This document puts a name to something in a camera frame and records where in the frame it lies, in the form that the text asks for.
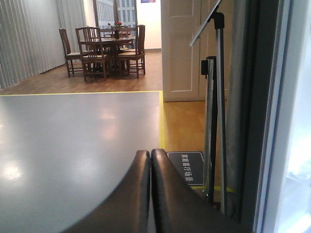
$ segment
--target metal pole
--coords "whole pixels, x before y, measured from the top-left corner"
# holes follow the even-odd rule
[[[204,150],[204,197],[214,204],[215,159],[217,138],[216,56],[207,57],[208,80],[206,93],[206,122]]]
[[[226,148],[225,148],[225,93],[224,93],[224,30],[216,29],[217,43],[217,105],[218,125],[220,133],[221,159],[221,212],[227,214],[227,177],[226,177]]]

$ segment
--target curtain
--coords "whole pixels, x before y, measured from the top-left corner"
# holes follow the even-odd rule
[[[79,51],[76,28],[86,26],[83,0],[55,0],[59,27],[65,28],[72,51]]]
[[[58,29],[70,28],[75,50],[73,31],[84,23],[82,0],[0,0],[0,89],[62,65]]]

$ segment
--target dining table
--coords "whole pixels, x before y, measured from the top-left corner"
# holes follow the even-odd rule
[[[114,69],[119,69],[118,66],[118,54],[121,53],[120,46],[127,43],[134,43],[135,36],[120,37],[118,39],[114,37],[101,37],[93,39],[98,46],[109,47],[109,54],[112,58],[112,65]]]

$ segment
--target yellow floor line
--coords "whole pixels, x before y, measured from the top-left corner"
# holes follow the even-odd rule
[[[79,95],[79,94],[114,94],[114,93],[140,93],[140,92],[162,92],[163,91],[111,91],[111,92],[77,92],[77,93],[43,93],[43,94],[12,94],[0,96],[51,96],[51,95]]]
[[[165,150],[165,129],[164,129],[164,106],[163,106],[163,91],[159,92],[160,101],[160,130],[159,130],[159,146]]]

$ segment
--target door panel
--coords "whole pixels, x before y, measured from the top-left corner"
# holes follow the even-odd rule
[[[199,100],[200,41],[189,46],[200,26],[201,1],[162,0],[164,101]]]

